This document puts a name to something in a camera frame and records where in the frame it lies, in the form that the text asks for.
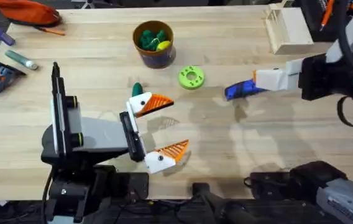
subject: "black cable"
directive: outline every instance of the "black cable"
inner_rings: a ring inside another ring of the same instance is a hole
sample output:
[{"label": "black cable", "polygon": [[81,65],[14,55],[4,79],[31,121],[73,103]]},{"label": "black cable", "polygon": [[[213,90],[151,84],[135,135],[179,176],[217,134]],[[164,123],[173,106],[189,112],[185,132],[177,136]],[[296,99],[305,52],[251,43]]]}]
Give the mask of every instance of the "black cable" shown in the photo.
[{"label": "black cable", "polygon": [[346,100],[346,98],[348,98],[348,96],[344,96],[341,99],[339,99],[339,101],[337,103],[337,114],[338,114],[338,118],[344,124],[348,125],[349,127],[353,127],[353,124],[346,119],[346,117],[344,115],[344,108],[342,107],[342,105],[344,104],[344,101]]},{"label": "black cable", "polygon": [[179,213],[179,210],[174,209],[174,216],[175,216],[175,218],[178,220],[178,222],[180,222],[180,223],[182,223],[182,224],[189,224],[187,221],[184,221],[183,219],[181,219],[181,218],[178,216],[178,213]]},{"label": "black cable", "polygon": [[54,166],[52,166],[51,171],[50,171],[48,178],[47,178],[47,182],[45,183],[45,186],[44,186],[44,192],[42,193],[41,213],[40,213],[42,224],[47,224],[47,219],[45,217],[45,204],[47,202],[48,189],[50,187],[51,179],[53,177],[54,172],[55,172],[55,168],[54,168]]},{"label": "black cable", "polygon": [[351,69],[353,69],[353,53],[348,44],[348,39],[346,36],[346,11],[347,11],[348,0],[339,0],[337,13],[339,14],[339,25],[338,25],[338,43],[339,48],[346,62]]},{"label": "black cable", "polygon": [[128,202],[128,203],[126,203],[122,208],[120,208],[120,211],[119,211],[119,213],[117,214],[117,217],[116,217],[115,221],[113,222],[113,224],[116,224],[117,221],[119,221],[119,218],[120,218],[120,216],[121,216],[122,211],[124,211],[124,210],[126,209],[126,207],[127,207],[129,204],[131,204],[131,201]]},{"label": "black cable", "polygon": [[12,221],[15,221],[15,220],[18,220],[18,219],[20,219],[20,218],[24,218],[24,217],[26,217],[26,216],[28,216],[28,215],[30,215],[31,213],[29,212],[29,213],[25,213],[25,214],[23,214],[23,215],[20,215],[20,216],[18,216],[18,217],[14,217],[14,218],[7,218],[7,219],[0,219],[0,223],[4,223],[4,222],[12,222]]},{"label": "black cable", "polygon": [[244,184],[246,187],[251,188],[251,184],[247,183],[247,180],[250,180],[250,177],[244,178],[243,184]]},{"label": "black cable", "polygon": [[[348,39],[346,36],[346,7],[348,5],[349,0],[340,0],[339,5],[338,5],[338,14],[339,14],[339,25],[338,25],[338,43],[339,43],[339,48],[341,49],[341,52],[343,56],[346,59],[347,64],[353,69],[353,53],[351,51],[351,48],[349,47]],[[353,127],[353,124],[349,122],[345,115],[344,115],[344,109],[342,107],[342,104],[346,100],[347,96],[342,97],[338,103],[337,103],[337,115],[338,118],[341,120],[342,123],[345,125],[348,125],[350,127]]]},{"label": "black cable", "polygon": [[174,204],[174,203],[166,203],[166,202],[162,202],[162,201],[158,201],[157,203],[161,203],[163,204],[165,207],[167,207],[166,209],[162,210],[161,212],[159,213],[152,213],[152,212],[147,212],[147,213],[142,213],[142,212],[135,212],[135,211],[132,211],[132,210],[129,210],[129,209],[124,209],[126,212],[128,213],[131,213],[131,214],[134,214],[134,215],[163,215],[169,211],[172,211],[172,210],[179,210],[182,206],[185,206],[193,201],[195,201],[197,198],[199,198],[200,194],[196,194],[194,196],[192,196],[192,198],[182,202],[181,204]]}]

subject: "orange pouch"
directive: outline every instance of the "orange pouch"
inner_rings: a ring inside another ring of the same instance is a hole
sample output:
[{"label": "orange pouch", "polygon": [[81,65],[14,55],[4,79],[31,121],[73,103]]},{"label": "orange pouch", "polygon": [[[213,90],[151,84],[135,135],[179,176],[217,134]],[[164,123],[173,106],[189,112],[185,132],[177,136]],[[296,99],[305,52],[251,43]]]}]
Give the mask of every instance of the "orange pouch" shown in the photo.
[{"label": "orange pouch", "polygon": [[54,8],[28,0],[0,0],[0,11],[11,22],[27,26],[53,27],[62,20]]}]

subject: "sticker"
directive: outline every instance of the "sticker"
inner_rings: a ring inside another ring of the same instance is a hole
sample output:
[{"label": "sticker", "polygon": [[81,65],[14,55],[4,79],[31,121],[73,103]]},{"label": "sticker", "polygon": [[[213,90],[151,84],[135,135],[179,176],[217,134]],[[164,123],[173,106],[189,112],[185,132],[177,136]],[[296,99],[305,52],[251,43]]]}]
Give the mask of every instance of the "sticker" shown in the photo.
[{"label": "sticker", "polygon": [[343,215],[345,215],[348,219],[353,221],[353,211],[339,203],[337,200],[333,199],[332,197],[328,197],[327,199],[327,204],[341,212]]}]

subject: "white robot part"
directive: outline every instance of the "white robot part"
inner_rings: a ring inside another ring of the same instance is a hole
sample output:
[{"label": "white robot part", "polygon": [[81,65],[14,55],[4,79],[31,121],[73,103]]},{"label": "white robot part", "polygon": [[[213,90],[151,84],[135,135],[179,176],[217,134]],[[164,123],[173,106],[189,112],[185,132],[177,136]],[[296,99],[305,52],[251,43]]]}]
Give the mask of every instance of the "white robot part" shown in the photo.
[{"label": "white robot part", "polygon": [[256,87],[265,90],[295,90],[298,88],[298,78],[301,72],[303,58],[291,60],[283,69],[257,70]]},{"label": "white robot part", "polygon": [[131,106],[133,114],[135,115],[140,111],[142,111],[145,104],[150,100],[151,97],[152,97],[152,93],[147,92],[147,93],[139,94],[137,96],[133,96],[129,98],[128,103]]},{"label": "white robot part", "polygon": [[145,163],[151,174],[163,171],[177,164],[173,158],[156,151],[146,154]]}]

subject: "green donut toy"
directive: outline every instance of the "green donut toy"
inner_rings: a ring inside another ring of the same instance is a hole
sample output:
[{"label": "green donut toy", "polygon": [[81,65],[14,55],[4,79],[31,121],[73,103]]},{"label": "green donut toy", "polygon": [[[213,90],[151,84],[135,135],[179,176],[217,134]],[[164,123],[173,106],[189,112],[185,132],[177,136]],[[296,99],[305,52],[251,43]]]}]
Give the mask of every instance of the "green donut toy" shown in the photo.
[{"label": "green donut toy", "polygon": [[179,84],[187,90],[195,90],[204,83],[205,75],[200,68],[187,66],[179,72]]}]

